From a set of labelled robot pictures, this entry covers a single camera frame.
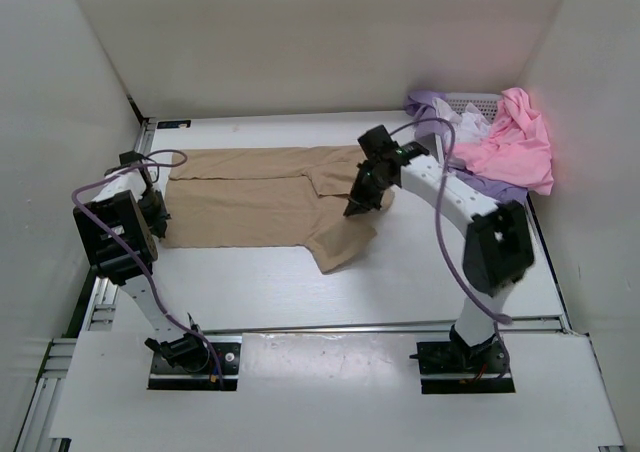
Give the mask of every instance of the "white enclosure wall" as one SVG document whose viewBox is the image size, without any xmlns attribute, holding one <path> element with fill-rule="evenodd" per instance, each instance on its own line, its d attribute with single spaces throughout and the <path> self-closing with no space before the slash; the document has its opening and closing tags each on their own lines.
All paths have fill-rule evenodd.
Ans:
<svg viewBox="0 0 640 452">
<path fill-rule="evenodd" d="M 625 442 L 640 450 L 640 0 L 565 0 L 523 85 L 546 115 L 539 198 L 573 326 L 589 332 Z"/>
<path fill-rule="evenodd" d="M 560 0 L 78 0 L 149 117 L 397 109 L 512 86 Z"/>
<path fill-rule="evenodd" d="M 13 450 L 47 343 L 87 272 L 71 190 L 138 130 L 74 0 L 0 0 L 0 450 Z"/>
</svg>

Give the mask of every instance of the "lavender garment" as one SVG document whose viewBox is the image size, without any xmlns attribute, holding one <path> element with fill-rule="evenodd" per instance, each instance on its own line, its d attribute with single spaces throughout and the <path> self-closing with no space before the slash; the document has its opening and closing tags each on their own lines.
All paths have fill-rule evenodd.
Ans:
<svg viewBox="0 0 640 452">
<path fill-rule="evenodd" d="M 527 201 L 527 189 L 501 180 L 485 179 L 471 172 L 456 170 L 456 177 L 481 194 L 506 204 L 515 200 L 524 204 Z"/>
<path fill-rule="evenodd" d="M 415 90 L 410 92 L 404 100 L 404 111 L 414 119 L 428 119 L 436 117 L 436 109 L 433 106 L 433 99 L 446 99 L 446 95 L 442 92 L 432 92 L 430 90 Z M 439 122 L 423 122 L 416 126 L 415 138 L 422 145 L 428 145 L 424 139 L 431 134 L 443 136 L 446 125 Z"/>
</svg>

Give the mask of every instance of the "white panel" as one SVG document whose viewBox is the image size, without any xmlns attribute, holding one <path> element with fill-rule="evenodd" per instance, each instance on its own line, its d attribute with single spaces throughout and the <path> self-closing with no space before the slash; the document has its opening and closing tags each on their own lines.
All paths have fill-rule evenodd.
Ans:
<svg viewBox="0 0 640 452">
<path fill-rule="evenodd" d="M 79 0 L 147 116 L 396 109 L 513 85 L 560 0 Z"/>
<path fill-rule="evenodd" d="M 353 145 L 366 130 L 389 130 L 400 112 L 195 120 L 188 129 L 158 130 L 153 149 Z M 407 129 L 396 136 L 411 140 Z M 159 185 L 164 188 L 167 169 Z M 464 294 L 446 269 L 434 231 L 434 210 L 397 190 L 388 212 L 371 214 L 378 236 L 365 251 L 323 275 L 303 247 L 164 249 L 154 264 L 162 293 L 204 329 L 250 329 L 455 320 Z M 462 235 L 448 221 L 445 237 L 462 262 Z M 562 307 L 540 247 L 535 266 L 509 297 L 518 317 L 559 316 Z"/>
<path fill-rule="evenodd" d="M 410 335 L 243 338 L 237 392 L 146 390 L 144 335 L 84 332 L 51 434 L 72 451 L 597 451 L 620 444 L 589 341 L 506 334 L 515 394 L 421 395 Z"/>
<path fill-rule="evenodd" d="M 574 327 L 591 334 L 623 436 L 640 450 L 640 0 L 566 0 L 523 84 L 556 186 L 536 210 Z"/>
<path fill-rule="evenodd" d="M 126 97 L 74 0 L 0 0 L 0 449 L 87 271 L 71 190 L 132 145 Z"/>
</svg>

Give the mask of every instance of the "tan pants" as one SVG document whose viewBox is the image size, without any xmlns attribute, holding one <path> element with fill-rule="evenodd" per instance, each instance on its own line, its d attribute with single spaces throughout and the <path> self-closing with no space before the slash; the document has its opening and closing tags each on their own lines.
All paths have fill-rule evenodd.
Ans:
<svg viewBox="0 0 640 452">
<path fill-rule="evenodd" d="M 166 189 L 167 247 L 304 245 L 328 272 L 376 235 L 362 217 L 342 215 L 360 147 L 185 152 Z M 392 200 L 386 195 L 384 205 Z"/>
</svg>

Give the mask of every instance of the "pile of clothes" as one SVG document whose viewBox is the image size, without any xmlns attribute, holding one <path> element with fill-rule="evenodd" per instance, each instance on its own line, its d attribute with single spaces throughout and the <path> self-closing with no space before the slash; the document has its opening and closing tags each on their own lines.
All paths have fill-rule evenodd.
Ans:
<svg viewBox="0 0 640 452">
<path fill-rule="evenodd" d="M 460 115 L 446 102 L 446 94 L 420 90 L 408 95 L 407 114 L 416 120 L 447 119 L 456 132 L 451 165 L 456 176 L 489 197 L 506 203 L 524 203 L 531 190 L 549 195 L 553 187 L 551 144 L 542 115 L 531 108 L 529 96 L 520 88 L 502 92 L 492 124 L 469 103 Z M 449 128 L 439 122 L 423 122 L 415 137 L 424 142 L 439 135 L 448 150 Z"/>
</svg>

